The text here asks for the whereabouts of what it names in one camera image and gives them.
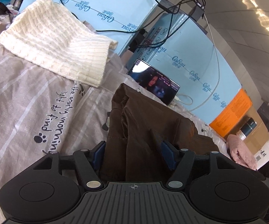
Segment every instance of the smartphone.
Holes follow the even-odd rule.
[[[166,105],[172,102],[180,89],[178,84],[142,59],[137,59],[127,74]]]

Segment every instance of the bed sheet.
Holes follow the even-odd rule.
[[[0,33],[7,26],[6,19],[0,20]],[[161,103],[125,74],[117,54],[110,56],[103,82],[94,88],[18,58],[0,45],[0,188],[49,151],[70,155],[106,140],[111,99],[121,83]],[[225,143],[208,125],[182,106],[172,108],[227,155]]]

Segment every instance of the brown pants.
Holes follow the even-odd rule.
[[[219,150],[211,138],[198,134],[191,120],[121,84],[112,99],[100,178],[103,181],[166,182],[172,172],[158,149],[162,140],[197,155]]]

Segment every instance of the metal screw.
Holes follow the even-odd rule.
[[[182,187],[183,183],[181,183],[180,181],[171,181],[168,184],[171,188],[177,189]]]
[[[98,188],[101,185],[101,183],[99,181],[90,181],[87,182],[87,186],[89,188]]]

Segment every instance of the rolled pink cloth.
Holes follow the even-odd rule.
[[[230,155],[236,163],[253,170],[257,169],[255,157],[237,135],[229,135],[226,144],[230,149]]]

